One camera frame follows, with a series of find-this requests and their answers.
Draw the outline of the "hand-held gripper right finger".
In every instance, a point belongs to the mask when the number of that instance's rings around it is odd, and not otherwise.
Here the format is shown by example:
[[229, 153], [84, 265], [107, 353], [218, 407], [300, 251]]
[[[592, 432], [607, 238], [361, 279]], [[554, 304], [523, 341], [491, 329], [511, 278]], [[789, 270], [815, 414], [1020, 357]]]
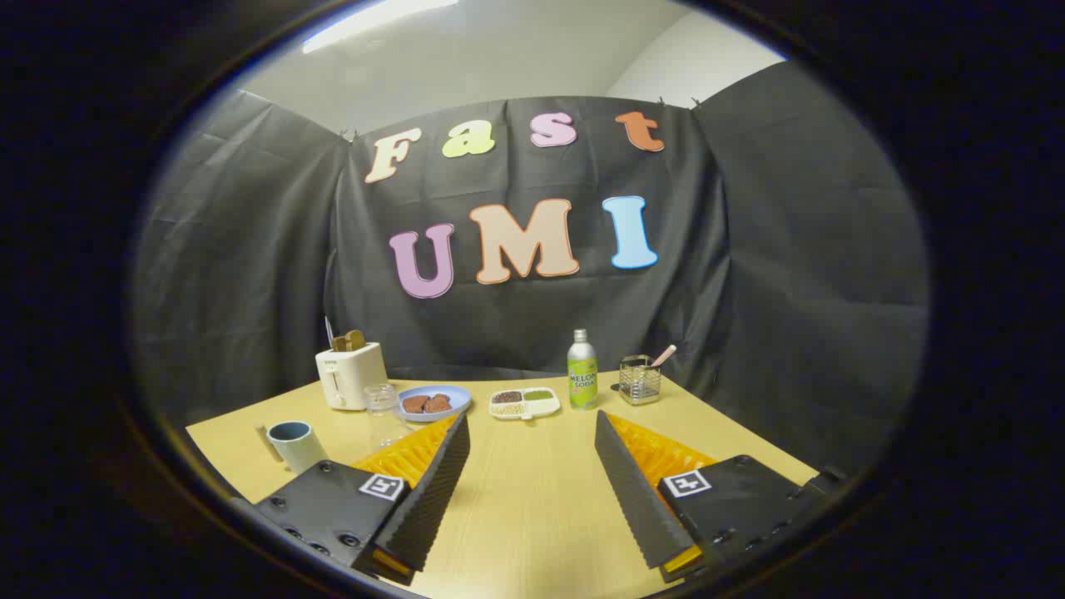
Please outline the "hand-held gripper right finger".
[[644, 562], [665, 582], [775, 545], [840, 486], [832, 473], [794, 484], [746, 454], [716, 462], [611, 412], [597, 414], [596, 450]]

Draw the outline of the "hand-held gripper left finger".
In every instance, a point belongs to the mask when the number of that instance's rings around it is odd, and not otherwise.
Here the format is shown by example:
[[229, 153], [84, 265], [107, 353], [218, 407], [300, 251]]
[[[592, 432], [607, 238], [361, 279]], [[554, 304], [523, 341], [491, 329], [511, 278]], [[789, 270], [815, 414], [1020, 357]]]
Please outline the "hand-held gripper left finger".
[[250, 514], [339, 567], [410, 583], [425, 568], [469, 444], [466, 414], [453, 414], [354, 465], [320, 460]]

